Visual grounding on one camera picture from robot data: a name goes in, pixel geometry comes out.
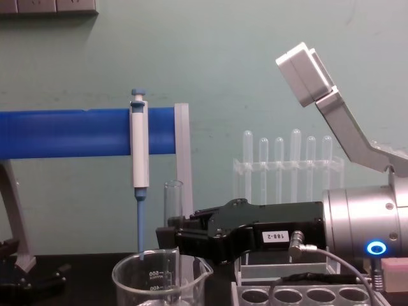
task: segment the test tube rack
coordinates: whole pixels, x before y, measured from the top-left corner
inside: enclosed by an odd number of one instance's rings
[[[233,197],[246,198],[249,203],[266,205],[285,201],[315,201],[321,199],[325,189],[343,188],[344,160],[333,156],[333,139],[321,140],[321,158],[316,158],[316,137],[306,138],[305,159],[301,159],[302,132],[291,132],[289,160],[285,160],[285,141],[277,137],[274,142],[273,161],[269,161],[269,141],[259,139],[259,159],[254,161],[253,135],[245,131],[242,142],[242,162],[233,160]],[[252,188],[259,180],[259,187]],[[274,196],[268,197],[272,190]],[[252,200],[253,192],[259,199]]]

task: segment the label sticker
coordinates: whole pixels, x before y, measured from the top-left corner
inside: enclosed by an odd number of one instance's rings
[[[289,242],[288,231],[264,231],[262,233],[264,243],[270,242]]]

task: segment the circular well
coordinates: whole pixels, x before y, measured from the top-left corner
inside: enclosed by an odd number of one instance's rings
[[[340,290],[340,296],[349,301],[363,302],[368,299],[368,295],[361,289],[345,288]]]
[[[249,303],[264,303],[269,299],[268,293],[259,289],[245,290],[241,297]]]
[[[306,295],[311,300],[321,303],[331,302],[336,299],[334,293],[327,289],[311,289]]]
[[[302,300],[302,295],[299,291],[293,289],[278,290],[273,294],[273,297],[283,303],[297,303]]]

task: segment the wall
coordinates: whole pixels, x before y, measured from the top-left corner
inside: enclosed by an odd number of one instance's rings
[[[196,208],[231,199],[245,129],[273,139],[293,128],[330,133],[303,109],[275,59],[315,47],[369,138],[405,148],[408,2],[100,0],[99,16],[0,21],[0,110],[127,107],[187,102]],[[339,146],[336,155],[344,157]],[[36,254],[136,250],[128,157],[14,161]],[[147,247],[162,223],[163,183],[175,159],[154,156]],[[346,165],[346,185],[385,175]],[[0,208],[0,240],[10,234]]]

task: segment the blue led ring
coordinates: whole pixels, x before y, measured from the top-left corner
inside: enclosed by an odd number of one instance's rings
[[[372,255],[384,254],[387,246],[380,241],[373,241],[367,246],[367,252]]]

